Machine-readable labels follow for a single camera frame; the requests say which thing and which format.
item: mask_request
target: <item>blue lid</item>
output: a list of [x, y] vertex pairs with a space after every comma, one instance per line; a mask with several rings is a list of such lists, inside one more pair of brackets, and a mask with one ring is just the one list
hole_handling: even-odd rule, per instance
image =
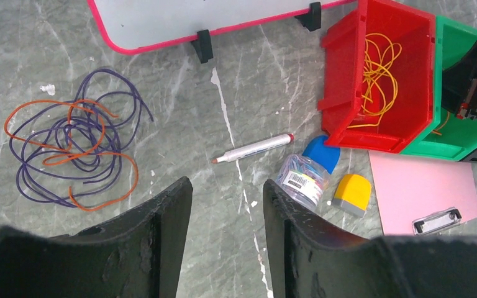
[[328, 137], [325, 135], [314, 138], [310, 144], [308, 144], [302, 155], [320, 164], [328, 173], [332, 174], [335, 166], [337, 166], [337, 162], [339, 162], [341, 149], [338, 147], [325, 146], [324, 142], [327, 139]]

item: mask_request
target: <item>pink whiteboard frame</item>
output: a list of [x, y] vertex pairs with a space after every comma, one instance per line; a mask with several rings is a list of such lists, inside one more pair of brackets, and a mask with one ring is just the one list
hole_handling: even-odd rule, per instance
[[[335, 2], [332, 2], [332, 3], [324, 4], [323, 6], [321, 6], [321, 8], [323, 8], [323, 9], [330, 8], [330, 7], [334, 7], [334, 6], [338, 6], [338, 5], [342, 5], [342, 4], [351, 3], [353, 1], [355, 1], [355, 0], [338, 0], [338, 1], [335, 1]], [[103, 38], [105, 43], [111, 49], [113, 49], [114, 51], [116, 51], [120, 54], [136, 55], [136, 54], [141, 54], [141, 53], [145, 53], [145, 52], [149, 52], [149, 51], [158, 50], [159, 48], [170, 47], [170, 46], [173, 46], [173, 45], [177, 45], [179, 43], [192, 42], [193, 40], [197, 39], [196, 34], [193, 34], [193, 35], [190, 35], [190, 36], [186, 36], [186, 37], [182, 37], [182, 38], [178, 38], [178, 39], [174, 39], [174, 40], [169, 40], [168, 42], [161, 42], [161, 43], [157, 43], [155, 45], [147, 45], [145, 47], [140, 47], [140, 48], [127, 49], [127, 48], [118, 47], [111, 40], [111, 38], [109, 37], [109, 34], [107, 33], [107, 30], [105, 29], [105, 25], [103, 24], [103, 21], [101, 20], [101, 15], [98, 11], [98, 7], [96, 6], [95, 0], [87, 0], [87, 2], [89, 4], [90, 10], [91, 10], [92, 15], [94, 17], [94, 20], [96, 21], [96, 24], [98, 25], [98, 29], [99, 29], [99, 32], [101, 33], [101, 37]], [[253, 27], [253, 26], [264, 24], [264, 23], [267, 23], [267, 22], [273, 22], [273, 21], [280, 20], [280, 19], [285, 19], [285, 18], [288, 18], [288, 17], [299, 16], [301, 14], [307, 13], [308, 11], [309, 11], [309, 9], [301, 9], [300, 11], [289, 12], [287, 14], [280, 14], [278, 16], [267, 17], [267, 18], [260, 19], [260, 20], [254, 20], [254, 21], [251, 21], [251, 22], [246, 22], [246, 23], [242, 23], [242, 24], [229, 26], [229, 27], [224, 27], [224, 28], [220, 28], [220, 29], [210, 31], [210, 34], [211, 35], [217, 35], [217, 34], [223, 34], [223, 33], [231, 32], [231, 31], [239, 30], [239, 29], [244, 29], [244, 28], [247, 28], [247, 27]]]

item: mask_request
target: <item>barcode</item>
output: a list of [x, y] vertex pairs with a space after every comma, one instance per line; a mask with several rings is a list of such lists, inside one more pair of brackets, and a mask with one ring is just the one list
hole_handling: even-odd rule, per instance
[[290, 182], [290, 181], [293, 181], [293, 182], [299, 184], [299, 188], [305, 186], [306, 183], [308, 183], [308, 180], [307, 180], [306, 178], [304, 178], [304, 177], [302, 177], [302, 176], [299, 176], [299, 175], [297, 175], [297, 174], [295, 174], [295, 173], [293, 173], [293, 174], [289, 177], [288, 182]]

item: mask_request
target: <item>black whiteboard stand foot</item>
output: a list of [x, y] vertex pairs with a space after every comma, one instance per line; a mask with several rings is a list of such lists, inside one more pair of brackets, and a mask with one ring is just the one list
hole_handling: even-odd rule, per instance
[[196, 32], [198, 38], [193, 40], [191, 44], [196, 51], [196, 55], [200, 59], [200, 63], [207, 63], [210, 59], [213, 59], [213, 47], [211, 46], [211, 36], [209, 30], [202, 30]]
[[320, 29], [321, 22], [321, 6], [320, 2], [310, 3], [310, 11], [300, 16], [295, 17], [301, 22], [303, 27], [306, 27], [308, 31], [312, 32]]

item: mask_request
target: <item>yellow whiteboard eraser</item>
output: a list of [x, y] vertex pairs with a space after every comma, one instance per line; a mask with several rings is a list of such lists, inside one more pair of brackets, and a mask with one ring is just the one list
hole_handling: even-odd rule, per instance
[[348, 174], [341, 179], [332, 205], [358, 217], [363, 217], [370, 201], [372, 184], [365, 177]]

